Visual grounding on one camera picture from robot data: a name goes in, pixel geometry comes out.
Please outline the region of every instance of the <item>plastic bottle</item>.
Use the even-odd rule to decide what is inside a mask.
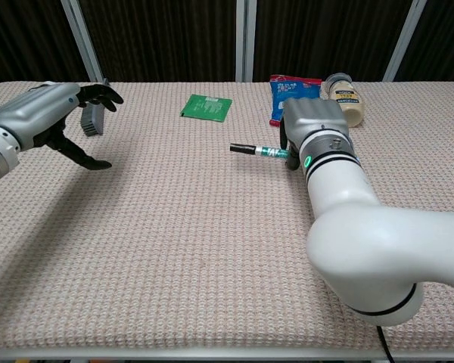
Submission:
[[[335,73],[326,79],[325,89],[329,98],[340,105],[348,127],[355,127],[363,120],[365,104],[351,82],[346,73]]]

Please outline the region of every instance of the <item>black curtain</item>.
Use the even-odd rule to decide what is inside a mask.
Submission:
[[[87,81],[60,0],[0,0],[0,82]]]
[[[429,0],[396,81],[454,81],[454,0]]]
[[[259,0],[255,81],[273,73],[381,81],[410,0]]]
[[[104,76],[235,80],[235,0],[81,0]]]

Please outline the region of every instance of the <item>textured tablecloth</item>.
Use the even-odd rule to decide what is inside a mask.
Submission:
[[[36,85],[0,84],[0,104]],[[266,83],[116,83],[105,135],[67,136],[113,168],[46,147],[0,181],[0,348],[316,346],[378,349],[310,266],[301,171],[229,152],[278,144]],[[383,203],[454,211],[454,82],[359,83],[350,131]],[[179,117],[233,99],[225,123]],[[427,284],[391,349],[454,349],[454,288]]]

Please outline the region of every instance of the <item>white robotic arm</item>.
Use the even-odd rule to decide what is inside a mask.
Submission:
[[[354,153],[335,101],[290,98],[281,121],[287,166],[301,165],[316,220],[310,262],[364,320],[409,320],[423,281],[454,286],[454,213],[382,206]]]
[[[17,154],[33,147],[48,145],[90,170],[111,167],[95,160],[64,136],[65,119],[86,102],[103,104],[116,111],[113,102],[123,99],[106,85],[79,87],[76,83],[49,83],[19,95],[0,106],[0,178],[18,164]]]

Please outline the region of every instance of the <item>marker pen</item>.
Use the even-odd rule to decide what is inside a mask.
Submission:
[[[230,151],[248,155],[260,155],[261,157],[277,157],[287,159],[289,151],[267,146],[253,146],[243,144],[230,144]]]

